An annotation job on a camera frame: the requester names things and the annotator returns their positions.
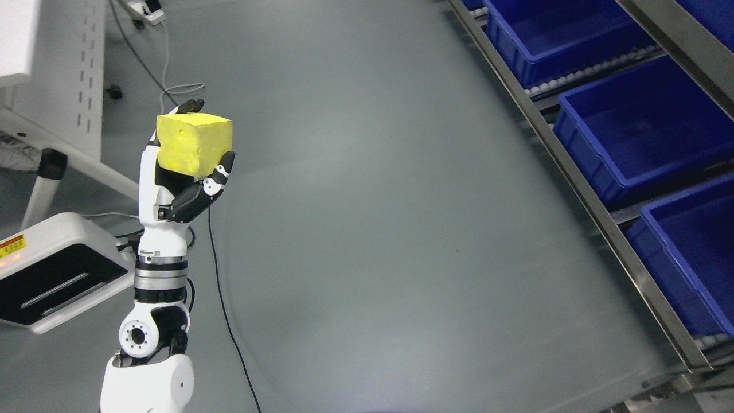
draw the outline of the metal frame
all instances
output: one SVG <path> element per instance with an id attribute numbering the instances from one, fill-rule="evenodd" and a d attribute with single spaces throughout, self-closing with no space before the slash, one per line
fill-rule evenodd
<path id="1" fill-rule="evenodd" d="M 105 184 L 124 196 L 137 200 L 138 184 L 60 137 L 42 129 L 18 114 L 0 108 L 0 129 L 35 148 L 54 148 L 69 157 L 68 165 L 90 178 Z"/>
<path id="2" fill-rule="evenodd" d="M 675 0 L 617 0 L 734 119 L 734 54 Z"/>
<path id="3" fill-rule="evenodd" d="M 515 75 L 510 71 L 509 66 L 504 62 L 499 52 L 497 52 L 497 49 L 492 45 L 481 27 L 474 21 L 474 17 L 469 14 L 461 0 L 448 0 L 448 2 L 454 9 L 459 22 L 464 26 L 484 59 L 497 74 L 502 85 L 528 120 L 553 158 L 553 161 L 559 167 L 559 170 L 571 188 L 573 188 L 578 199 L 584 205 L 594 224 L 599 228 L 609 248 L 614 252 L 615 257 L 628 274 L 634 287 L 652 312 L 653 317 L 657 320 L 670 344 L 680 357 L 680 360 L 691 372 L 711 371 L 713 364 L 698 348 L 693 337 L 689 334 L 683 322 L 680 321 L 680 318 L 675 314 L 670 303 L 660 291 L 658 285 L 653 281 L 652 276 L 650 276 L 650 273 L 632 249 L 632 246 L 619 229 L 619 226 L 614 222 L 612 216 L 599 200 L 535 104 L 526 95 L 525 89 L 520 86 Z"/>

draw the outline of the perforated panel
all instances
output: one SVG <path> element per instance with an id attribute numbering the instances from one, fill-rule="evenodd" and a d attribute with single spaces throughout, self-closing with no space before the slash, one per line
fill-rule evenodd
<path id="1" fill-rule="evenodd" d="M 101 155 L 104 5 L 43 0 L 31 81 L 15 86 L 8 104 L 94 159 Z"/>

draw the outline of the white cable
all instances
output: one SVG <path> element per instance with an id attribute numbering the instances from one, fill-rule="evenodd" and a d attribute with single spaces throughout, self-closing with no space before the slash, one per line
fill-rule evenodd
<path id="1" fill-rule="evenodd" d="M 117 215 L 117 216 L 120 216 L 120 217 L 131 218 L 131 219 L 134 219 L 134 220 L 139 219 L 137 215 L 125 214 L 125 213 L 122 213 L 122 212 L 101 212 L 99 214 L 82 214 L 81 216 L 82 217 L 85 217 L 85 218 L 95 218 L 95 217 L 106 217 L 108 215 Z"/>
<path id="2" fill-rule="evenodd" d="M 203 93 L 206 89 L 206 85 L 204 83 L 189 83 L 187 85 L 176 85 L 168 87 L 166 85 L 166 75 L 168 74 L 168 63 L 170 62 L 171 54 L 169 50 L 169 34 L 168 34 L 168 26 L 166 25 L 165 21 L 161 22 L 161 25 L 163 26 L 163 33 L 165 38 L 165 53 L 166 53 L 166 62 L 163 64 L 163 74 L 161 75 L 161 83 L 163 84 L 163 90 L 161 91 L 161 94 L 158 97 L 158 103 L 161 107 L 161 114 L 166 113 L 166 109 L 163 106 L 163 96 L 168 92 L 168 94 L 172 96 L 195 96 L 200 93 Z"/>
<path id="3" fill-rule="evenodd" d="M 0 168 L 35 172 L 41 151 L 0 130 Z"/>

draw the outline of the gray floor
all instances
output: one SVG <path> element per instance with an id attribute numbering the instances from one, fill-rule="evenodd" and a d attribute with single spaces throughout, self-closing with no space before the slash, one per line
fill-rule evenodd
<path id="1" fill-rule="evenodd" d="M 170 83 L 234 121 L 214 236 L 265 412 L 597 412 L 680 368 L 447 4 L 215 3 L 169 10 Z M 136 178 L 157 92 L 108 32 L 103 158 Z M 133 38 L 160 70 L 161 31 Z M 71 181 L 57 209 L 119 201 Z M 195 229 L 189 412 L 254 412 Z M 0 330 L 0 412 L 96 411 L 130 307 Z"/>

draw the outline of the mounting hole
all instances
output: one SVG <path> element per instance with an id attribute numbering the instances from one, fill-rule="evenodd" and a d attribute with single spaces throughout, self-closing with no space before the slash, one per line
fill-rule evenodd
<path id="1" fill-rule="evenodd" d="M 145 342 L 145 332 L 140 328 L 133 328 L 132 331 L 130 331 L 130 338 L 133 339 L 135 344 L 140 345 Z"/>

